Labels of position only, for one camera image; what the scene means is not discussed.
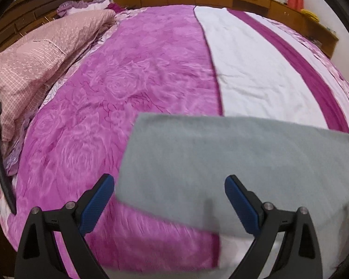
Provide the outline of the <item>grey pants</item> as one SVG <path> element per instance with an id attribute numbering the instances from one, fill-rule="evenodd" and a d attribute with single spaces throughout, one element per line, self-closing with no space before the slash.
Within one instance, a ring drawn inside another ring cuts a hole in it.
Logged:
<path id="1" fill-rule="evenodd" d="M 329 278 L 349 252 L 349 134 L 252 117 L 141 114 L 123 156 L 117 199 L 162 219 L 218 233 L 219 267 L 252 237 L 224 192 L 234 174 L 263 202 L 313 219 Z"/>

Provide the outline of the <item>pink checked folded quilt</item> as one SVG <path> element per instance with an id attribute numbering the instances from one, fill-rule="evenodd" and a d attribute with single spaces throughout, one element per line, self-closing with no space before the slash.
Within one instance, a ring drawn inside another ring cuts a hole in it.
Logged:
<path id="1" fill-rule="evenodd" d="M 114 19 L 113 10 L 71 14 L 33 30 L 0 53 L 3 142 L 12 141 L 26 109 L 41 103 L 55 79 Z"/>

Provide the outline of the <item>purple floral bedspread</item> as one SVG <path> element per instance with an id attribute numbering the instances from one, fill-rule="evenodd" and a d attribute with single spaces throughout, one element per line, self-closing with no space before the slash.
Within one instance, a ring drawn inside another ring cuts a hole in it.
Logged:
<path id="1" fill-rule="evenodd" d="M 238 265 L 219 267 L 218 233 L 117 199 L 143 113 L 252 117 L 349 134 L 349 83 L 317 46 L 257 14 L 190 5 L 115 13 L 114 25 L 26 109 L 12 141 L 2 141 L 17 211 L 0 191 L 0 222 L 13 247 L 33 207 L 59 209 L 110 174 L 116 190 L 86 235 L 103 268 L 222 278 Z"/>

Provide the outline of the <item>wooden cabinet row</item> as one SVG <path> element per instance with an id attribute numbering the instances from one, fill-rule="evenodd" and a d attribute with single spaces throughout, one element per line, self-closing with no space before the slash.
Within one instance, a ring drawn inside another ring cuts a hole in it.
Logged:
<path id="1" fill-rule="evenodd" d="M 304 38 L 316 44 L 330 59 L 333 56 L 339 39 L 328 28 L 309 18 L 304 13 L 296 11 L 286 4 L 275 0 L 114 0 L 120 6 L 131 9 L 174 4 L 189 4 L 197 6 L 212 6 L 230 8 L 239 11 L 249 11 L 263 17 L 278 21 L 295 30 Z"/>

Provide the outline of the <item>yellow object on cabinet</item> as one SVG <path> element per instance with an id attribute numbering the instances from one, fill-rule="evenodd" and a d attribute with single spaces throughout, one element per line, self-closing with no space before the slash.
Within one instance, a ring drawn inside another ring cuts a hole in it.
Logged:
<path id="1" fill-rule="evenodd" d="M 315 21 L 317 23 L 320 21 L 319 17 L 315 13 L 313 13 L 313 12 L 311 12 L 309 10 L 302 9 L 300 12 L 301 12 L 301 14 L 306 16 L 307 18 L 309 18 L 309 19 L 311 19 L 311 20 L 313 20 L 313 21 Z"/>

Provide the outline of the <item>dark wooden headboard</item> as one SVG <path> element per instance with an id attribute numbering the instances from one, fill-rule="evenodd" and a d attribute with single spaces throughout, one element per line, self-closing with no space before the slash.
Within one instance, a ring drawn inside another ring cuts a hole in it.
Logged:
<path id="1" fill-rule="evenodd" d="M 0 17 L 0 52 L 30 31 L 55 20 L 58 7 L 67 1 L 92 0 L 15 0 Z"/>

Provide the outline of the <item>purple ruffled pillow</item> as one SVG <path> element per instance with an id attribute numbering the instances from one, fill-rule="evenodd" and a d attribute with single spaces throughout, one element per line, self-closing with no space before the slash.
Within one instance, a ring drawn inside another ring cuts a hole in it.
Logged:
<path id="1" fill-rule="evenodd" d="M 62 3 L 57 8 L 57 15 L 59 17 L 65 17 L 70 14 L 92 11 L 92 10 L 104 10 L 111 4 L 111 0 L 93 0 L 87 2 L 84 0 L 80 1 L 67 1 Z"/>

